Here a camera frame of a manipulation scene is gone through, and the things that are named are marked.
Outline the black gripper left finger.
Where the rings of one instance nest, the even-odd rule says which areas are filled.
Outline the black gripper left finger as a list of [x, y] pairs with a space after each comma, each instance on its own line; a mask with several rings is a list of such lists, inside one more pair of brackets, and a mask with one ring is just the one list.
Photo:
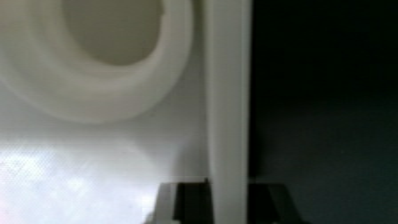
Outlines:
[[208, 180], [160, 184], [151, 224], [214, 224]]

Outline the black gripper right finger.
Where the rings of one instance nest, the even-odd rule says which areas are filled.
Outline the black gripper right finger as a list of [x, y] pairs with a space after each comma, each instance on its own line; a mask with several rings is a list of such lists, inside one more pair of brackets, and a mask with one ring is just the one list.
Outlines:
[[247, 218], [249, 224], [310, 224], [283, 183], [249, 182]]

